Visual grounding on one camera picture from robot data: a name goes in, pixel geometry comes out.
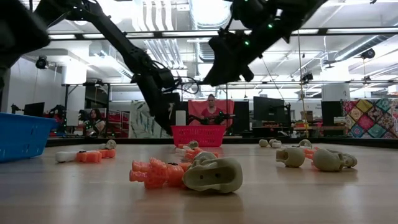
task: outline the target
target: cardboard box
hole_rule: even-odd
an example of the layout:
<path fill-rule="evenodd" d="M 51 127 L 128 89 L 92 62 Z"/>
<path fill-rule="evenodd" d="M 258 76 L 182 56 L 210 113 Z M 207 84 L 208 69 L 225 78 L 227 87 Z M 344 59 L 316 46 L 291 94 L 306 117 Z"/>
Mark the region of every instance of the cardboard box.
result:
<path fill-rule="evenodd" d="M 305 120 L 305 118 L 307 117 L 307 121 L 313 121 L 312 111 L 305 111 L 306 116 L 304 116 L 304 111 L 301 111 L 300 114 L 302 120 Z"/>

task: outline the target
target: man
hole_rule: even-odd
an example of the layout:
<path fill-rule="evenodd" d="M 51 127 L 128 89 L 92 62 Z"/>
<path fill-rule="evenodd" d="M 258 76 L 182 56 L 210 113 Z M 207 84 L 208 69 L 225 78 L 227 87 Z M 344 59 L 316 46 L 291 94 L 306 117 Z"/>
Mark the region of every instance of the man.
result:
<path fill-rule="evenodd" d="M 207 98 L 207 108 L 201 112 L 201 119 L 207 118 L 210 125 L 214 125 L 215 118 L 219 115 L 222 110 L 216 106 L 216 98 L 213 94 L 210 94 Z"/>

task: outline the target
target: red basket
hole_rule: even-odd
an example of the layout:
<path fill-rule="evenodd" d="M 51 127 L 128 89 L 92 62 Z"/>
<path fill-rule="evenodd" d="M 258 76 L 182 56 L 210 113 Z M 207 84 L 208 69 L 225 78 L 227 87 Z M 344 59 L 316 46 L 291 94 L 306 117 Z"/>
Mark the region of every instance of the red basket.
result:
<path fill-rule="evenodd" d="M 199 147 L 220 147 L 225 132 L 223 125 L 172 126 L 175 146 L 197 141 Z"/>

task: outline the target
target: person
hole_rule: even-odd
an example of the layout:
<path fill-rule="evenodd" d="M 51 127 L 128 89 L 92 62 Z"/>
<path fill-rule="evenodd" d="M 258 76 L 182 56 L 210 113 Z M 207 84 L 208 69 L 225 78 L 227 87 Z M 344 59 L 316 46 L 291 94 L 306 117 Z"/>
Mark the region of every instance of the person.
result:
<path fill-rule="evenodd" d="M 214 125 L 215 118 L 220 114 L 222 110 L 216 106 L 216 98 L 213 94 L 210 94 L 207 98 L 207 108 L 201 112 L 201 119 L 207 118 L 210 125 Z"/>
<path fill-rule="evenodd" d="M 105 128 L 105 121 L 102 119 L 99 109 L 92 109 L 90 111 L 88 124 L 92 127 L 92 131 L 94 131 L 96 135 L 99 135 L 103 132 Z M 92 131 L 87 131 L 87 134 L 90 136 L 93 135 L 94 133 Z"/>

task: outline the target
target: blue basket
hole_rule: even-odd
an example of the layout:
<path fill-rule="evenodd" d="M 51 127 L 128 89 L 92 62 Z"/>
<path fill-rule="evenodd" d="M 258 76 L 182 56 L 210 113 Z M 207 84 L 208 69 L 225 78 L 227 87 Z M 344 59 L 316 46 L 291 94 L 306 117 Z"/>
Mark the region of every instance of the blue basket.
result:
<path fill-rule="evenodd" d="M 0 113 L 0 162 L 43 153 L 54 119 Z"/>

